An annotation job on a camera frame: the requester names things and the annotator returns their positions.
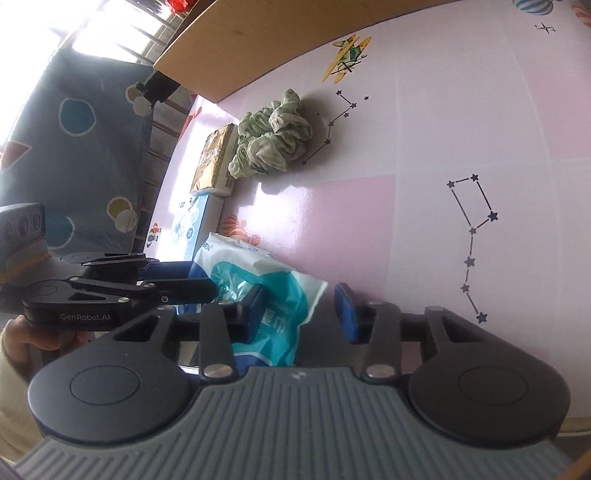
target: window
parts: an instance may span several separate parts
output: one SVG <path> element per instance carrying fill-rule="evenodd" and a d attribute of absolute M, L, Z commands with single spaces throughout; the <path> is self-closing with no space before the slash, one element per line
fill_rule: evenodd
<path fill-rule="evenodd" d="M 163 7 L 159 15 L 167 19 Z M 126 0 L 0 0 L 0 152 L 53 53 L 75 33 L 79 52 L 137 62 L 124 48 L 144 54 L 161 21 Z"/>

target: airplane sticker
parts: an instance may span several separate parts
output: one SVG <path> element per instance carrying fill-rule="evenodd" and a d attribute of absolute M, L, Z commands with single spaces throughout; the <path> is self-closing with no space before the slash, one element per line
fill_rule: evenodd
<path fill-rule="evenodd" d="M 333 43 L 335 47 L 339 48 L 339 52 L 326 69 L 324 76 L 322 77 L 322 82 L 324 82 L 330 75 L 334 75 L 333 83 L 339 83 L 347 73 L 352 72 L 353 68 L 355 68 L 355 66 L 367 56 L 363 55 L 363 51 L 371 41 L 371 37 L 367 37 L 361 43 L 355 45 L 358 40 L 359 36 L 354 33 L 346 40 L 340 40 Z"/>

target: package of wipes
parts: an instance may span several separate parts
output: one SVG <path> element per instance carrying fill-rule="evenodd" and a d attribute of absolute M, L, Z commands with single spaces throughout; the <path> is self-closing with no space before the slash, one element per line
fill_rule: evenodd
<path fill-rule="evenodd" d="M 209 235 L 194 262 L 217 285 L 217 301 L 240 301 L 257 283 L 268 290 L 256 337 L 249 344 L 233 344 L 240 372 L 252 366 L 292 366 L 300 326 L 310 321 L 328 283 L 293 270 L 261 248 L 216 233 Z"/>

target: green towel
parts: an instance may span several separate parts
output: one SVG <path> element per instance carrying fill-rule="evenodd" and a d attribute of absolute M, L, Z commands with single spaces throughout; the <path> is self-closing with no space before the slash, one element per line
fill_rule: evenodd
<path fill-rule="evenodd" d="M 246 112 L 238 124 L 236 155 L 228 165 L 232 177 L 252 177 L 272 168 L 286 171 L 289 162 L 300 158 L 306 152 L 304 143 L 312 138 L 312 127 L 300 109 L 300 97 L 289 89 L 270 108 Z"/>

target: person's arm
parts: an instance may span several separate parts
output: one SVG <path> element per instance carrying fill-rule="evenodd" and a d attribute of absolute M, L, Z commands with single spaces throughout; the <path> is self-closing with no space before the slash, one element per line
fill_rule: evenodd
<path fill-rule="evenodd" d="M 87 341 L 88 333 L 80 332 L 70 349 Z M 59 335 L 31 325 L 23 316 L 10 320 L 0 335 L 0 456 L 12 462 L 41 441 L 27 402 L 33 374 L 29 345 L 58 350 Z"/>

